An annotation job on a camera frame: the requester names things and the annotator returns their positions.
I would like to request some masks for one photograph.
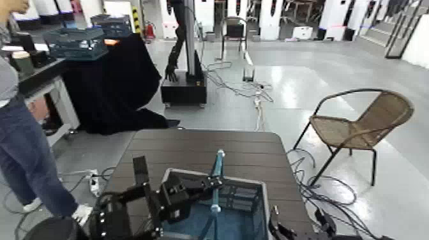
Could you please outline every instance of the cup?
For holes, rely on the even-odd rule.
[[[34,66],[31,62],[30,54],[26,51],[14,52],[12,54],[13,60],[18,65],[20,72],[26,75],[34,73]]]

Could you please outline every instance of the person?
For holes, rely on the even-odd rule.
[[[11,13],[25,13],[28,0],[0,0],[0,48],[10,41]],[[18,93],[18,74],[0,57],[0,169],[24,212],[41,203],[54,216],[71,216],[83,225],[91,207],[78,205],[57,176],[47,138]]]

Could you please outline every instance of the jeans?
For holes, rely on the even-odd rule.
[[[22,205],[36,197],[54,216],[71,216],[77,203],[59,181],[41,126],[22,96],[0,108],[0,169]]]

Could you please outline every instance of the metal frame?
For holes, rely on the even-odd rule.
[[[412,21],[416,17],[416,15],[417,15],[417,13],[418,13],[418,11],[420,9],[420,6],[421,6],[421,3],[422,3],[423,0],[414,0],[414,1],[410,2],[410,3],[407,3],[405,1],[401,6],[398,5],[396,7],[396,9],[398,9],[399,7],[401,8],[401,10],[400,10],[400,16],[399,16],[398,20],[396,21],[396,24],[395,24],[395,27],[393,28],[392,33],[389,36],[388,42],[386,43],[386,47],[388,47],[388,50],[386,51],[386,55],[384,56],[385,58],[387,58],[387,59],[401,59],[402,58],[403,53],[405,52],[405,49],[407,48],[407,46],[408,46],[408,44],[410,42],[410,39],[412,38],[412,35],[414,34],[414,30],[416,29],[416,27],[419,24],[421,15],[418,17],[416,23],[414,24],[414,28],[412,29],[410,36],[406,39],[405,44],[403,44],[403,47],[402,47],[399,55],[397,55],[397,56],[390,56],[390,52],[391,52],[393,46],[395,45],[396,39],[398,38],[398,35],[400,34],[400,31],[402,30],[402,26],[403,26],[403,24],[405,22],[405,19],[407,18],[406,14],[404,14],[404,12],[407,11],[408,8],[412,4],[414,4],[416,1],[418,1],[418,5],[415,7],[415,9],[414,9],[414,11],[412,13],[412,16],[410,17],[410,20],[406,24],[406,28],[405,28],[404,32],[401,34],[402,39],[405,39],[405,37],[406,37],[406,35],[407,35],[408,31],[409,31],[409,28],[410,28],[410,26],[412,24]]]
[[[188,63],[188,73],[191,76],[195,76],[195,43],[193,37],[193,27],[195,24],[195,3],[193,0],[184,0],[183,4],[186,33],[186,60]]]

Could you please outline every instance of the black tablecloth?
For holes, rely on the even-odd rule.
[[[96,61],[67,63],[63,80],[83,130],[112,134],[168,127],[163,116],[137,111],[149,103],[161,79],[139,35],[122,39]]]

